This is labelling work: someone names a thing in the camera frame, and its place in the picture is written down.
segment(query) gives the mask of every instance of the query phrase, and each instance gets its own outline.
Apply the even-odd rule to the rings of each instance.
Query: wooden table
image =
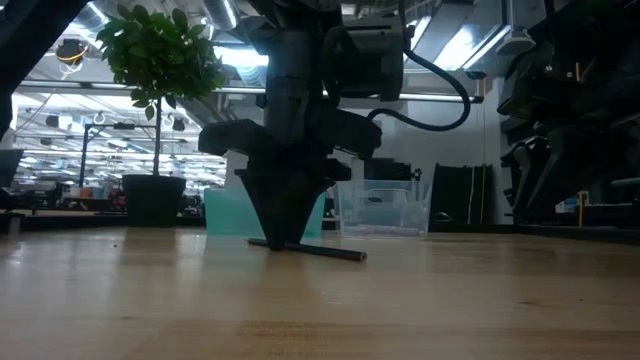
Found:
[[[369,261],[195,229],[2,240],[0,359],[640,356],[640,248],[468,234],[325,244]]]

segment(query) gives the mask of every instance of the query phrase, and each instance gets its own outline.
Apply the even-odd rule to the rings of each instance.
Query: plastic container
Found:
[[[304,233],[306,238],[322,236],[325,195],[318,197]],[[245,236],[264,239],[258,215],[247,192],[242,189],[206,189],[204,204],[207,234],[213,236]]]
[[[344,235],[424,236],[429,230],[431,184],[411,181],[338,183]]]

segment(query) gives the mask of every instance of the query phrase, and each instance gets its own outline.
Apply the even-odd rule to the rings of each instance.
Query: black cable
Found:
[[[400,16],[402,31],[405,31],[407,27],[407,15],[405,14],[405,0],[398,1],[398,16]],[[464,124],[464,122],[467,121],[467,118],[469,118],[469,113],[471,113],[471,100],[469,99],[469,94],[467,93],[467,90],[464,88],[464,86],[462,86],[462,84],[456,78],[451,76],[448,72],[442,70],[434,63],[414,53],[411,50],[411,42],[407,37],[405,37],[405,42],[403,47],[404,47],[403,51],[409,59],[413,60],[416,64],[428,70],[431,70],[431,72],[433,72],[434,74],[438,75],[439,77],[444,79],[446,82],[451,84],[451,86],[456,90],[458,95],[460,95],[460,97],[462,98],[462,103],[464,105],[464,110],[462,111],[462,115],[458,120],[454,121],[449,125],[429,125],[429,124],[425,124],[425,123],[421,123],[419,121],[413,120],[410,117],[402,115],[399,112],[394,110],[375,109],[371,111],[369,115],[367,115],[367,119],[373,120],[377,115],[385,114],[385,115],[392,116],[406,124],[417,127],[418,129],[427,130],[427,131],[439,131],[439,132],[453,130],[460,127],[462,124]]]

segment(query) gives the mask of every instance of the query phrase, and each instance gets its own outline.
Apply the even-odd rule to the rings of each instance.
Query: overhead beam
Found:
[[[56,91],[57,94],[80,94],[80,95],[128,95],[133,90],[132,87],[113,83],[91,83],[73,81],[49,81],[49,80],[25,80],[18,87],[21,93],[49,93]],[[261,95],[266,90],[259,87],[233,87],[223,86],[213,93],[217,94],[240,94],[240,95]],[[479,96],[471,96],[472,103],[482,103],[484,99]],[[378,101],[377,96],[371,96],[364,100]],[[402,93],[399,101],[427,101],[427,102],[462,102],[458,95],[451,94],[430,94],[430,93]]]

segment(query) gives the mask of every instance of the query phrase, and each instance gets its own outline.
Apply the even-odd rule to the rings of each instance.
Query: cable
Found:
[[[404,31],[407,27],[407,15],[405,13],[405,0],[398,1],[398,15],[400,16],[400,23],[402,24],[402,29]],[[451,76],[448,72],[442,70],[440,67],[438,67],[434,63],[414,53],[411,50],[411,42],[408,40],[409,40],[408,37],[404,38],[403,51],[405,55],[407,55],[407,57],[413,60],[413,62],[415,62],[416,64],[424,67],[425,69],[430,70],[434,74],[444,79],[456,90],[458,95],[460,95],[460,97],[462,98],[462,102],[464,105],[464,110],[462,111],[462,115],[458,120],[454,121],[449,125],[425,124],[425,123],[413,120],[408,116],[402,115],[397,111],[389,110],[389,109],[375,109],[369,113],[367,118],[369,120],[373,120],[377,115],[385,114],[385,115],[392,116],[413,127],[417,127],[418,129],[427,130],[427,131],[436,131],[436,132],[449,131],[449,130],[453,130],[460,127],[462,124],[465,123],[465,121],[467,121],[467,118],[471,113],[471,100],[469,99],[469,94],[467,93],[467,90],[464,88],[464,86],[462,86],[462,84],[456,78]]]
[[[16,129],[14,134],[18,134],[22,129],[26,130],[26,128],[29,126],[29,124],[31,124],[31,122],[36,118],[36,116],[40,115],[40,111],[42,111],[42,109],[44,109],[44,107],[47,105],[49,100],[51,100],[51,97],[56,93],[56,90],[57,89],[53,89],[49,97],[42,102],[42,105],[40,105],[40,107],[33,113],[33,115],[31,115],[31,117],[24,122],[24,124],[22,124],[20,127]]]

